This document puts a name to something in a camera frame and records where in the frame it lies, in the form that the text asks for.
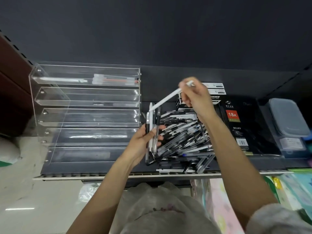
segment person's right hand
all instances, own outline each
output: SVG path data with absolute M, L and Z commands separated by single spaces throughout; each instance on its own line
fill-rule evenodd
M 186 84 L 190 80 L 193 81 L 194 86 L 188 86 Z M 179 87 L 182 89 L 182 101 L 188 107 L 193 107 L 201 122 L 204 123 L 204 121 L 214 118 L 217 115 L 207 87 L 197 78 L 185 78 L 179 83 Z

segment gray sleeve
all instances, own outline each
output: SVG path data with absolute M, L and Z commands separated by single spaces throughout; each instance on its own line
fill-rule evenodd
M 268 204 L 257 210 L 250 218 L 247 234 L 312 233 L 312 226 L 292 210 L 280 204 Z

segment bundle of pens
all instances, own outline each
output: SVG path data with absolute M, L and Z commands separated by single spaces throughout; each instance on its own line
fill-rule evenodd
M 204 125 L 192 109 L 169 111 L 163 115 L 155 113 L 153 123 L 166 125 L 161 131 L 164 137 L 161 147 L 156 150 L 153 143 L 149 152 L 152 161 L 158 162 L 161 173 L 203 173 L 215 155 Z

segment tile floor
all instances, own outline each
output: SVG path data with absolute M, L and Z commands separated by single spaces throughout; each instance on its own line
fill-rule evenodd
M 22 137 L 18 144 L 22 159 L 0 168 L 1 234 L 65 233 L 85 206 L 78 200 L 83 183 L 33 181 L 32 178 L 40 174 L 45 159 L 40 156 L 38 139 Z M 182 192 L 190 195 L 188 188 Z

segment person's left hand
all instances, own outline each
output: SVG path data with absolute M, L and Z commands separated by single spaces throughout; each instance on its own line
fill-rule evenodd
M 142 160 L 146 153 L 146 144 L 154 137 L 156 134 L 156 129 L 152 129 L 149 133 L 145 134 L 145 126 L 143 124 L 140 129 L 132 136 L 127 148 L 122 153 L 122 158 L 127 159 L 131 166 L 134 167 Z M 159 129 L 165 129 L 165 125 L 160 125 Z M 163 136 L 159 135 L 158 140 L 163 140 Z

